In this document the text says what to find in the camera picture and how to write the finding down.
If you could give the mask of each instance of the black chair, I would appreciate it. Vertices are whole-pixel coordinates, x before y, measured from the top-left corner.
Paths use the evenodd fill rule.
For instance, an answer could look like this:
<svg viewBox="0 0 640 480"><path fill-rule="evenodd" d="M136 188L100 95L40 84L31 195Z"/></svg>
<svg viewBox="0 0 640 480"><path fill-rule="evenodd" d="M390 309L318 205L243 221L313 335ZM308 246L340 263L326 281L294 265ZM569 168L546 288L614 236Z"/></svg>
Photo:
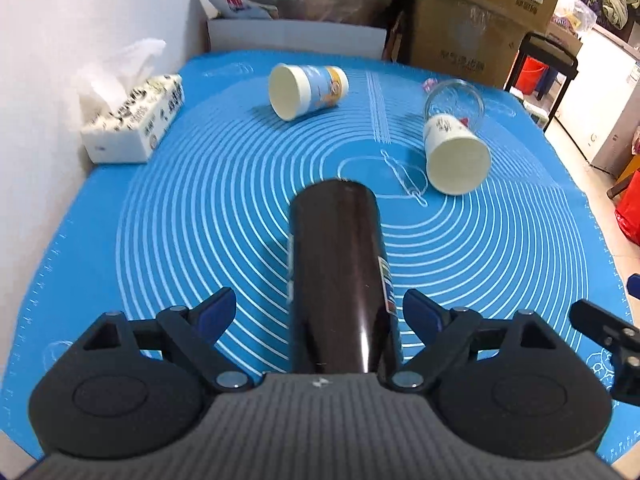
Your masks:
<svg viewBox="0 0 640 480"><path fill-rule="evenodd" d="M516 61L513 64L507 83L504 86L504 89L507 92L512 86L515 86L516 81L520 76L520 72L522 72L522 67L524 66L527 56L531 56L532 58L549 65L550 68L557 70L566 77L551 110L549 110L549 122L544 128L546 130L558 111L560 101L564 97L564 94L569 87L569 83L578 75L578 60L557 41L536 32L528 32L520 44L518 57L516 57Z"/></svg>

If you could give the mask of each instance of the red object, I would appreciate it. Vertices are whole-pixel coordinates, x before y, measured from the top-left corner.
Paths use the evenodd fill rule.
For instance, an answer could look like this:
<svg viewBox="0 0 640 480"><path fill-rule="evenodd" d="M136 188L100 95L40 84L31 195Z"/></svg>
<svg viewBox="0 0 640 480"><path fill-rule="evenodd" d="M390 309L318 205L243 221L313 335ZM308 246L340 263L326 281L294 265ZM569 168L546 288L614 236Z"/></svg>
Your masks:
<svg viewBox="0 0 640 480"><path fill-rule="evenodd" d="M540 63L537 59L527 56L527 59L522 66L522 71L518 76L516 88L524 95L533 94L533 91L536 89L537 84L540 82L540 78L547 68L549 68L549 65Z"/></svg>
<svg viewBox="0 0 640 480"><path fill-rule="evenodd" d="M640 245L640 172L631 178L625 195L616 206L616 220L620 230L633 243Z"/></svg>

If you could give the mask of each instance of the silver rivet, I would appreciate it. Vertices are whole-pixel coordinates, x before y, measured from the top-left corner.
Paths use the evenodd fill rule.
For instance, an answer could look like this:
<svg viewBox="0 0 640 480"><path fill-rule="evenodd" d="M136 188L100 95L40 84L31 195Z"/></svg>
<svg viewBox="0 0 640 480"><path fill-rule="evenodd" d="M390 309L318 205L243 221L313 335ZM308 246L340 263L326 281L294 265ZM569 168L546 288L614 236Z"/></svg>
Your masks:
<svg viewBox="0 0 640 480"><path fill-rule="evenodd" d="M398 388L417 388L424 382L420 374L409 370L395 373L391 380Z"/></svg>
<svg viewBox="0 0 640 480"><path fill-rule="evenodd" d="M223 388L241 388L249 382L249 377L242 372L222 372L216 382Z"/></svg>

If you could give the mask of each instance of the tissue box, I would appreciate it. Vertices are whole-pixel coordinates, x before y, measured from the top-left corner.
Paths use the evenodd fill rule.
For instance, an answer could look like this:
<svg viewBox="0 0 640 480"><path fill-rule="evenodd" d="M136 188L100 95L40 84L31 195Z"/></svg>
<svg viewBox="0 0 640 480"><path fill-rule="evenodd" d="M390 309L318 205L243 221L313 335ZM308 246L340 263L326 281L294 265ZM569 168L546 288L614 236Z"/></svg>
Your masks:
<svg viewBox="0 0 640 480"><path fill-rule="evenodd" d="M96 164L148 161L183 102L179 75L149 78L115 113L99 114L82 128L89 158Z"/></svg>

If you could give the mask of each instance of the paper cup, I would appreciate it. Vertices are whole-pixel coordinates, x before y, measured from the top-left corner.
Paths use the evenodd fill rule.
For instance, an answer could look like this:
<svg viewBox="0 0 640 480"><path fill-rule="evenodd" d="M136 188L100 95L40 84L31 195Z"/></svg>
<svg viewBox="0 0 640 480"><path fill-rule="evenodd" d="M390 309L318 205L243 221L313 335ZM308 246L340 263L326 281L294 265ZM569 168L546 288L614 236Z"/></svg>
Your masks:
<svg viewBox="0 0 640 480"><path fill-rule="evenodd" d="M280 64L269 76L271 107L284 121L335 106L348 92L347 76L337 66Z"/></svg>
<svg viewBox="0 0 640 480"><path fill-rule="evenodd" d="M480 186L491 168L488 146L449 114L437 114L424 125L427 178L439 192L462 195Z"/></svg>

